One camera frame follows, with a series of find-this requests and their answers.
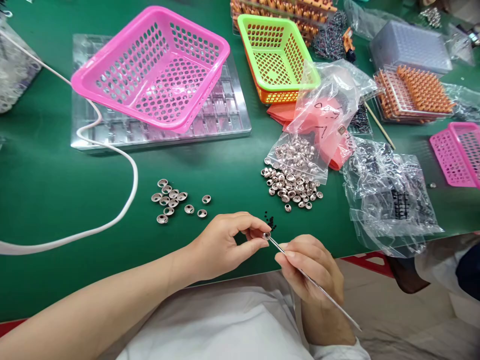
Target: green work table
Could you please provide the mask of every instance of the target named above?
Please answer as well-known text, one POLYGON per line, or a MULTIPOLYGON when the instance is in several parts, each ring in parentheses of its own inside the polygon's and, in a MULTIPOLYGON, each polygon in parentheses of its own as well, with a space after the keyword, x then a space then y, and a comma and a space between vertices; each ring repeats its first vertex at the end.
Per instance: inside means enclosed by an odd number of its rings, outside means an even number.
MULTIPOLYGON (((380 0, 368 6, 380 4, 385 9, 380 0)), ((324 198, 310 211, 287 213, 280 199, 268 194, 260 170, 282 129, 258 99, 242 40, 232 33, 229 0, 15 1, 9 24, 47 64, 70 77, 73 34, 115 35, 149 5, 166 6, 228 41, 252 124, 251 135, 132 151, 139 170, 138 192, 119 224, 47 252, 0 255, 0 321, 32 316, 88 284, 179 249, 216 214, 248 211, 263 219, 268 212, 277 225, 273 237, 279 243, 312 234, 337 258, 369 251, 356 238, 338 172, 330 172, 328 184, 321 187, 324 198), (161 208, 150 197, 158 191, 157 181, 162 178, 188 192, 188 203, 197 210, 203 207, 202 196, 211 195, 211 203, 204 207, 208 216, 201 219, 178 208, 167 225, 159 225, 156 217, 161 208)), ((397 15, 404 11, 400 1, 387 10, 397 15)), ((353 41, 357 65, 373 74, 367 41, 358 37, 353 41)), ((476 55, 480 64, 478 51, 476 55)), ((455 64, 444 79, 480 90, 478 67, 455 64)), ((93 156, 70 147, 71 97, 71 89, 43 69, 14 108, 0 117, 0 135, 9 140, 0 151, 2 241, 35 245, 96 228, 117 216, 127 200, 132 169, 124 157, 93 156)), ((428 192, 445 232, 432 239, 480 228, 480 191, 448 186, 430 149, 429 136, 446 126, 447 121, 429 126, 385 126, 397 152, 417 155, 426 182, 437 185, 428 192)), ((377 126, 373 127, 374 139, 384 142, 377 126)), ((277 270, 275 253, 273 246, 261 249, 219 280, 277 270)))

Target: metal grommet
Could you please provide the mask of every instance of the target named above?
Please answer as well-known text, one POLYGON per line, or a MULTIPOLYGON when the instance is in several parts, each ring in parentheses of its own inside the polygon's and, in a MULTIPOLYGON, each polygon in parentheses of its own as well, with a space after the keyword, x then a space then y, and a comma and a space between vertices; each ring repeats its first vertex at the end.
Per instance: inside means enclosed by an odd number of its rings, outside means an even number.
POLYGON ((168 196, 164 196, 160 199, 160 205, 168 205, 170 202, 170 198, 168 196))
POLYGON ((201 202, 204 204, 208 204, 212 200, 212 197, 210 195, 205 195, 204 197, 201 198, 201 202))
POLYGON ((167 216, 173 215, 175 212, 173 207, 166 207, 163 209, 163 213, 167 216))
POLYGON ((177 205, 179 204, 179 201, 177 199, 171 199, 169 202, 168 202, 168 206, 170 208, 174 208, 176 207, 177 205))
POLYGON ((165 185, 164 187, 161 188, 161 193, 162 194, 168 194, 172 191, 172 187, 170 185, 165 185))
POLYGON ((183 200, 185 200, 188 196, 189 196, 189 194, 186 193, 185 191, 183 191, 183 192, 181 192, 181 193, 178 194, 178 196, 176 197, 176 199, 177 199, 178 201, 183 201, 183 200))
POLYGON ((204 218, 207 216, 207 210, 200 209, 196 214, 198 215, 199 218, 204 218))
POLYGON ((170 193, 168 194, 168 197, 169 197, 170 199, 175 199, 179 194, 180 194, 180 191, 178 191, 178 190, 172 190, 172 191, 170 191, 170 193))
POLYGON ((156 217, 156 222, 159 224, 166 224, 169 222, 169 217, 167 215, 161 214, 156 217))
POLYGON ((161 193, 154 193, 152 196, 151 196, 151 200, 154 202, 154 203, 158 203, 160 201, 160 199, 162 198, 162 194, 161 193))
POLYGON ((167 179, 162 179, 156 184, 158 185, 159 188, 163 188, 169 184, 169 181, 167 179))
POLYGON ((195 211, 195 208, 190 204, 186 205, 184 209, 187 214, 193 214, 195 211))

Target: white cable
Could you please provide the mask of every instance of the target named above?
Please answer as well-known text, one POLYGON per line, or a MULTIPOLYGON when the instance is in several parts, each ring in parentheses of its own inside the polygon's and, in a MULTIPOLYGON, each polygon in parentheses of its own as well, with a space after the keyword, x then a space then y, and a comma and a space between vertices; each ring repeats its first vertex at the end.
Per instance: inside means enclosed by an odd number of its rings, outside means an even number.
MULTIPOLYGON (((15 45, 19 50, 24 52, 26 55, 28 55, 29 57, 34 59, 36 62, 41 64, 44 68, 47 68, 52 73, 54 73, 56 76, 58 76, 60 79, 62 79, 67 84, 72 86, 70 81, 68 81, 65 77, 63 77, 58 72, 53 70, 50 66, 46 65, 45 63, 43 63, 42 61, 37 59, 35 56, 30 54, 28 51, 26 51, 23 47, 21 47, 19 44, 17 44, 10 36, 8 36, 1 29, 0 29, 0 35, 2 35, 4 38, 9 40, 13 45, 15 45)), ((126 201, 125 205, 123 206, 123 209, 120 211, 120 213, 117 215, 116 218, 114 218, 112 221, 106 223, 103 226, 100 226, 100 227, 97 227, 97 228, 94 228, 94 229, 91 229, 91 230, 83 231, 83 232, 80 232, 78 234, 71 235, 71 236, 65 237, 65 238, 60 239, 60 240, 47 242, 47 243, 43 243, 43 244, 40 244, 40 245, 15 245, 15 244, 11 244, 11 243, 8 243, 8 242, 0 241, 0 255, 26 255, 26 254, 41 253, 41 252, 44 252, 44 251, 47 251, 47 250, 50 250, 50 249, 58 248, 62 245, 74 242, 75 240, 86 238, 87 236, 98 234, 98 233, 101 233, 102 231, 104 231, 108 228, 111 228, 113 225, 118 223, 127 213, 130 205, 132 204, 132 201, 135 198, 135 194, 137 193, 137 187, 138 187, 138 184, 139 184, 139 170, 137 169, 137 164, 132 159, 132 157, 130 155, 128 155, 126 152, 124 152, 124 151, 122 151, 122 150, 120 150, 120 149, 118 149, 114 146, 111 146, 109 144, 91 140, 91 139, 82 135, 82 133, 85 130, 93 128, 93 127, 97 126, 98 124, 100 124, 102 122, 102 114, 100 113, 99 108, 92 101, 90 101, 88 99, 87 99, 87 101, 95 109, 95 112, 97 113, 98 118, 95 122, 79 128, 76 131, 76 135, 80 139, 85 140, 89 143, 96 144, 96 145, 101 145, 105 148, 108 148, 110 150, 113 150, 113 151, 123 155, 124 157, 126 157, 128 159, 128 161, 130 162, 131 167, 133 169, 133 184, 132 184, 132 187, 131 187, 131 193, 130 193, 130 196, 128 197, 128 200, 126 201)))

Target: pink plastic basket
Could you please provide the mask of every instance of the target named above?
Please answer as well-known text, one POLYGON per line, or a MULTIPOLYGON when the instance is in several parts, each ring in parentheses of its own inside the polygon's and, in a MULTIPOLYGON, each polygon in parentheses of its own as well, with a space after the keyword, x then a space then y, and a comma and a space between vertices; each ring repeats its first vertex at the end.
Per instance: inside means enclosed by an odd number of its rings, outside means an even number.
POLYGON ((446 181, 452 186, 480 189, 480 127, 451 122, 430 138, 446 181))
POLYGON ((134 18, 73 74, 83 97, 184 133, 220 78, 227 41, 161 6, 134 18))

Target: wooden stick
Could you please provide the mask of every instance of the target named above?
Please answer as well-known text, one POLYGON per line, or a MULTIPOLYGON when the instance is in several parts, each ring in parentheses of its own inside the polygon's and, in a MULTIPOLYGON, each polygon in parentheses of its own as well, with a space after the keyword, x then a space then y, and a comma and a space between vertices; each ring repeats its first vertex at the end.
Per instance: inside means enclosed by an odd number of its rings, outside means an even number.
POLYGON ((373 120, 375 120, 376 124, 378 125, 378 127, 380 128, 380 131, 383 133, 383 135, 385 136, 386 140, 388 141, 388 143, 391 145, 391 148, 393 150, 395 150, 395 145, 392 141, 392 139, 390 138, 390 136, 387 134, 387 132, 385 131, 384 127, 382 126, 382 124, 380 124, 380 121, 377 119, 377 117, 375 116, 374 112, 372 111, 372 109, 370 108, 370 106, 367 104, 367 102, 365 101, 365 107, 367 108, 368 112, 370 113, 371 117, 373 118, 373 120))

